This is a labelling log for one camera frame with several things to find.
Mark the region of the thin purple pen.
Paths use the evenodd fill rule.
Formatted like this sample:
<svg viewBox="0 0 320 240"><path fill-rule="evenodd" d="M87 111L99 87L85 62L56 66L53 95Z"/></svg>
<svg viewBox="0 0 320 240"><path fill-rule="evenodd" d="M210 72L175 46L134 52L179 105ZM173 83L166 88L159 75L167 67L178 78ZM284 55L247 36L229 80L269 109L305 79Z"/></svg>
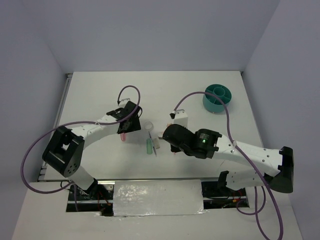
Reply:
<svg viewBox="0 0 320 240"><path fill-rule="evenodd" d="M153 152L154 152L154 155L157 157L157 151L156 151L156 148L155 148L155 145L154 145L154 142L153 142L153 139L152 139L152 136L151 136L151 132L148 131L148 135L149 135L149 138L151 140L151 145L152 145L152 149L153 149Z"/></svg>

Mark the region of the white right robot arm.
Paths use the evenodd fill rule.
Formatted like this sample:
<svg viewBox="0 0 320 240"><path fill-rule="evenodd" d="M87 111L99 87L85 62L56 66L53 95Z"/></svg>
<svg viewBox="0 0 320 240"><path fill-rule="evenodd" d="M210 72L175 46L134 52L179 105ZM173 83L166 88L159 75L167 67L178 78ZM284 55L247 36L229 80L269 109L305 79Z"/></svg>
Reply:
<svg viewBox="0 0 320 240"><path fill-rule="evenodd" d="M284 146L267 149L243 142L232 142L227 136L202 128L192 132L179 124L169 125L162 138L173 153L183 152L197 159L221 159L249 166L244 171L222 171L217 190L223 196L246 187L267 184L271 190L289 194L294 190L294 151Z"/></svg>

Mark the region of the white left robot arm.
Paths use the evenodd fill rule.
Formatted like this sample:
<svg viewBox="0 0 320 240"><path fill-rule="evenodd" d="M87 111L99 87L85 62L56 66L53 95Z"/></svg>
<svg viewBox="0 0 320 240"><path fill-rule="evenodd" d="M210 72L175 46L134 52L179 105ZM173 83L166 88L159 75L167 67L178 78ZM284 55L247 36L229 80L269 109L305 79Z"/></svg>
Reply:
<svg viewBox="0 0 320 240"><path fill-rule="evenodd" d="M85 148L110 135L141 130L142 112L139 105L126 99L124 105L96 121L73 128L60 126L54 131L42 159L64 178L75 183L80 188L80 194L91 200L105 188L81 166Z"/></svg>

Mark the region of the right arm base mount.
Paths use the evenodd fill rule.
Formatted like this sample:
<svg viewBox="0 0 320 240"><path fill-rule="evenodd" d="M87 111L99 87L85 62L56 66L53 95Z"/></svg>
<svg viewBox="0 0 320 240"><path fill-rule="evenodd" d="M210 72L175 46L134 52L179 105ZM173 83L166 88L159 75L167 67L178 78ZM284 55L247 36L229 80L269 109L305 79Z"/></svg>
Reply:
<svg viewBox="0 0 320 240"><path fill-rule="evenodd" d="M217 180L201 181L203 208L205 210L236 208L237 204L240 208L249 207L244 188L232 190L227 187L229 173L229 171L223 171Z"/></svg>

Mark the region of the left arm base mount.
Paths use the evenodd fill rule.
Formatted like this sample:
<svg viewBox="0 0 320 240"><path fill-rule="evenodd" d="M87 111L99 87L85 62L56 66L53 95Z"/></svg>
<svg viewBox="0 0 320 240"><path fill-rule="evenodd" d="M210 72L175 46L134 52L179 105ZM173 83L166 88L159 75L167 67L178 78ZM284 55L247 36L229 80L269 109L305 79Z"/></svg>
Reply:
<svg viewBox="0 0 320 240"><path fill-rule="evenodd" d="M114 183L100 186L95 195L85 193L79 187L71 185L68 190L67 213L89 213L95 212L103 217L114 216Z"/></svg>

